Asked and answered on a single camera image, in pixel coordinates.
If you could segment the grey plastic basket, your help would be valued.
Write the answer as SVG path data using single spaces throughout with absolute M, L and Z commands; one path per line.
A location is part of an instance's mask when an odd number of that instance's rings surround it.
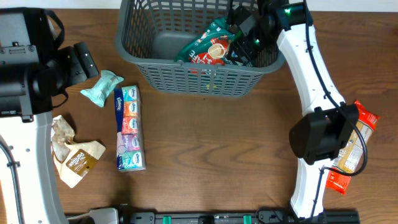
M 177 54 L 228 13 L 229 2 L 122 0 L 116 50 L 134 63 L 159 91 L 239 97 L 263 75 L 280 69 L 285 58 L 276 45 L 264 49 L 253 67 L 178 62 Z

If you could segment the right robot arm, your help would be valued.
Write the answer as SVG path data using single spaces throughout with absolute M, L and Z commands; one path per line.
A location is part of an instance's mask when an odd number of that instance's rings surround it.
M 227 23 L 238 35 L 232 48 L 242 62 L 275 44 L 284 56 L 297 87 L 302 118 L 289 131 L 298 159 L 291 216 L 297 223 L 315 223 L 323 216 L 323 194 L 329 172 L 352 177 L 364 167 L 345 172 L 333 167 L 352 132 L 359 111 L 336 89 L 320 53 L 316 29 L 306 1 L 260 1 L 256 17 L 244 6 L 229 2 Z

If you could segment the beige Panfee snack bag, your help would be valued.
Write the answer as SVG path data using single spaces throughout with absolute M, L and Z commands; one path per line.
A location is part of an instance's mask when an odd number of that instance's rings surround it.
M 74 129 L 59 115 L 52 121 L 53 162 L 60 179 L 74 188 L 92 170 L 106 148 L 98 141 L 76 143 Z

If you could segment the green Nescafe coffee bag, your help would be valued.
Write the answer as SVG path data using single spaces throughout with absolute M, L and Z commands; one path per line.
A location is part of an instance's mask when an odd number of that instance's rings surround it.
M 237 34 L 231 33 L 227 17 L 215 19 L 195 40 L 187 44 L 175 57 L 175 62 L 191 62 L 209 65 L 238 65 L 252 67 L 254 60 L 243 62 L 237 50 L 230 50 Z

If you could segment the light teal snack wrapper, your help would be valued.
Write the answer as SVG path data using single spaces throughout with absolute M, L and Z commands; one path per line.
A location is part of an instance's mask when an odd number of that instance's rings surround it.
M 102 70 L 101 77 L 90 89 L 84 89 L 80 93 L 90 99 L 100 108 L 104 107 L 105 101 L 114 88 L 124 80 L 109 70 Z

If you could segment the Kleenex tissue multipack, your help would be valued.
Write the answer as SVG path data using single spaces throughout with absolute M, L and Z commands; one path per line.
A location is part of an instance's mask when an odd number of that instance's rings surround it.
M 146 169 L 141 122 L 141 99 L 137 86 L 114 90 L 117 123 L 116 163 L 120 172 Z

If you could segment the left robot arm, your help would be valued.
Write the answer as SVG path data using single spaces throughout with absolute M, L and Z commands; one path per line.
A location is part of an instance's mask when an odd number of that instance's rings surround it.
M 52 162 L 52 98 L 98 74 L 83 42 L 62 47 L 49 9 L 1 9 L 1 192 L 8 223 L 118 223 L 113 207 L 66 215 Z

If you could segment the orange noodle packet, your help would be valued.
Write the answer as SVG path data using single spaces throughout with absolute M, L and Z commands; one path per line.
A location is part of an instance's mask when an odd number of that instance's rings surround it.
M 356 126 L 367 144 L 377 127 L 380 116 L 368 111 L 360 101 L 356 100 L 354 103 L 359 111 L 359 119 Z M 338 157 L 334 160 L 332 168 L 341 172 L 352 173 L 356 170 L 362 155 L 362 144 L 356 132 L 353 131 L 346 147 L 340 150 Z M 329 171 L 326 186 L 344 195 L 350 182 L 351 177 Z

